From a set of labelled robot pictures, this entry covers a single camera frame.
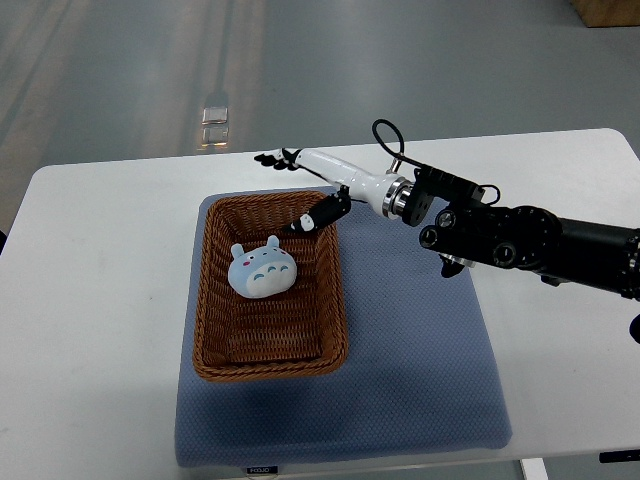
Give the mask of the white robotic hand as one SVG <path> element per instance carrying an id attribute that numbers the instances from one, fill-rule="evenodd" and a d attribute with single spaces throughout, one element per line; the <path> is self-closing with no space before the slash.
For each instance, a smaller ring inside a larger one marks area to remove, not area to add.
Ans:
<path id="1" fill-rule="evenodd" d="M 348 214 L 351 199 L 367 203 L 380 216 L 396 216 L 392 204 L 400 192 L 398 173 L 373 174 L 338 157 L 315 149 L 276 149 L 254 157 L 264 167 L 295 171 L 298 167 L 319 174 L 336 191 L 311 207 L 282 230 L 309 233 L 321 230 Z"/>

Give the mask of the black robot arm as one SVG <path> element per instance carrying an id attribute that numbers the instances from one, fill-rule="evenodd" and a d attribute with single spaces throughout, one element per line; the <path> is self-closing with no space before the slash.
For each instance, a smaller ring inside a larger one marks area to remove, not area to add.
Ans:
<path id="1" fill-rule="evenodd" d="M 290 232 L 322 229 L 346 215 L 354 201 L 367 203 L 380 216 L 416 227 L 434 199 L 446 201 L 432 224 L 422 228 L 420 245 L 439 254 L 441 274 L 450 278 L 481 263 L 531 271 L 543 283 L 573 282 L 639 297 L 639 232 L 636 229 L 559 218 L 534 206 L 514 208 L 485 203 L 485 186 L 414 161 L 414 180 L 399 175 L 407 158 L 393 154 L 391 167 L 373 175 L 315 149 L 277 149 L 256 156 L 276 170 L 303 169 L 335 189 L 300 218 Z"/>

